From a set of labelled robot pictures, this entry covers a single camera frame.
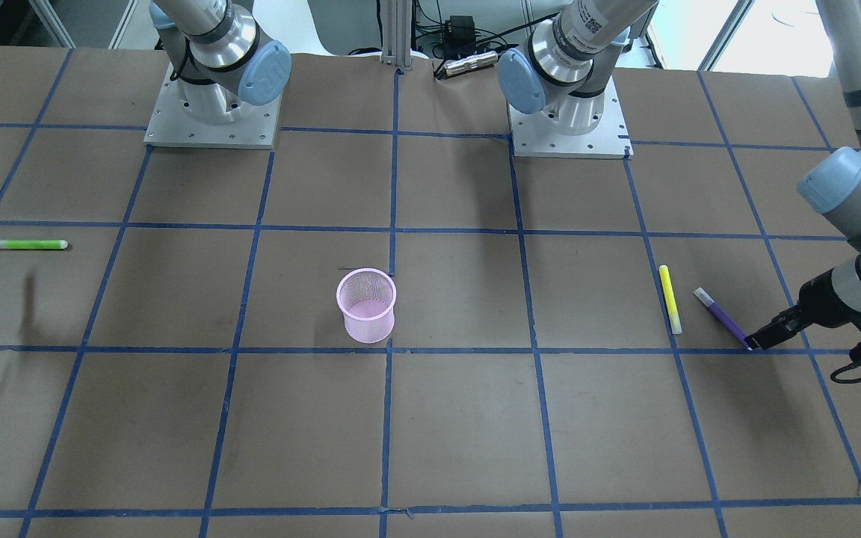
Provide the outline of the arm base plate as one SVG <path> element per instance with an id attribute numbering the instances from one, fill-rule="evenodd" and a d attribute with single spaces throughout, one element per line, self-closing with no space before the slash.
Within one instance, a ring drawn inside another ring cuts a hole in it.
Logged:
<path id="1" fill-rule="evenodd" d="M 171 81 L 170 74 L 168 67 L 144 143 L 165 149 L 274 149 L 282 96 L 251 105 L 220 85 Z"/>
<path id="2" fill-rule="evenodd" d="M 635 155 L 614 78 L 591 98 L 565 96 L 535 114 L 507 105 L 513 152 L 526 158 L 625 159 Z"/>

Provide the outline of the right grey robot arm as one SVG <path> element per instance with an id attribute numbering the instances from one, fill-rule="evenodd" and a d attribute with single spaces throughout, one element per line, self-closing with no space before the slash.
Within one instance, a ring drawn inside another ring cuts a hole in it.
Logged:
<path id="1" fill-rule="evenodd" d="M 159 205 L 229 203 L 266 186 L 289 51 L 241 4 L 150 5 L 163 52 L 0 46 L 0 227 L 111 222 L 151 147 L 172 158 Z"/>

